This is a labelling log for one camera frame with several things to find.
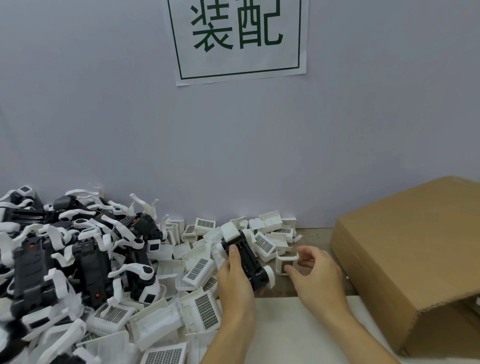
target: paper sign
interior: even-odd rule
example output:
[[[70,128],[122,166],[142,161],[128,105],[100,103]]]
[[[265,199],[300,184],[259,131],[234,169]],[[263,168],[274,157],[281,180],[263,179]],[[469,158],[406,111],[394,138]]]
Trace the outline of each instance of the paper sign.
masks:
[[[309,0],[162,0],[177,86],[307,72]]]

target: black border line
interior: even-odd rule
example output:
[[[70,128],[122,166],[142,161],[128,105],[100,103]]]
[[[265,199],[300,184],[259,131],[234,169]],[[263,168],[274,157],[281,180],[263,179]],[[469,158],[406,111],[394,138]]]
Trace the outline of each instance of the black border line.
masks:
[[[273,71],[286,71],[286,70],[295,70],[300,68],[300,42],[301,42],[301,0],[300,0],[300,16],[299,16],[299,52],[298,52],[298,66],[296,67],[287,67],[287,68],[277,68],[273,70],[261,70],[261,71],[248,71],[248,72],[237,72],[237,73],[224,73],[224,74],[212,74],[208,76],[196,76],[196,77],[182,77],[181,75],[181,67],[180,67],[180,58],[179,52],[177,49],[177,40],[175,38],[175,29],[173,28],[173,19],[172,19],[172,11],[170,9],[170,0],[167,0],[168,3],[168,13],[170,15],[170,24],[172,26],[172,34],[173,34],[173,42],[175,43],[175,53],[177,54],[177,63],[179,66],[180,72],[180,79],[181,80],[192,80],[197,78],[207,78],[207,77],[222,77],[222,76],[234,76],[237,74],[250,74],[250,73],[261,73],[261,72],[273,72]]]

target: cardboard box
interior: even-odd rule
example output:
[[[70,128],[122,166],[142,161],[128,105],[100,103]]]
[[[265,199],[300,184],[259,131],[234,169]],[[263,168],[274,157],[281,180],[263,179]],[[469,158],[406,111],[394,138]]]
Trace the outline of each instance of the cardboard box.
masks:
[[[353,211],[331,247],[395,352],[480,358],[480,183],[444,177]]]

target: wall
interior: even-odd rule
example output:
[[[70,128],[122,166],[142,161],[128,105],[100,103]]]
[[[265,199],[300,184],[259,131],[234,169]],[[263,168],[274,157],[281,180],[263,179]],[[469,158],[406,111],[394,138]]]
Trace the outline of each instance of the wall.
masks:
[[[0,194],[304,227],[480,179],[480,1],[311,0],[308,73],[175,87],[159,0],[0,2]]]

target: table surface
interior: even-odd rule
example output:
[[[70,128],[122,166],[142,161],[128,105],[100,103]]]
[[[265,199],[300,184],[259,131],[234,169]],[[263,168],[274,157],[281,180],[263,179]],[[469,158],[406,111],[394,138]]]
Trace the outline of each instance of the table surface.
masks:
[[[290,252],[287,252],[285,255],[295,256],[297,254],[297,247],[303,245],[316,246],[321,250],[327,251],[333,259],[338,263],[337,258],[330,249],[330,239],[333,234],[333,229],[297,229],[297,234],[301,234],[303,238],[298,242],[293,244],[293,249]],[[267,263],[272,270],[275,272],[275,259]],[[299,267],[295,265],[301,273],[307,274],[309,269]],[[356,296],[358,295],[357,291],[353,287],[352,283],[347,279],[347,275],[343,272],[343,285],[345,287],[345,293],[347,296]],[[297,291],[293,286],[293,283],[288,276],[279,276],[275,274],[275,286],[270,289],[264,289],[264,291],[257,295],[259,298],[276,298],[276,297],[297,297]]]

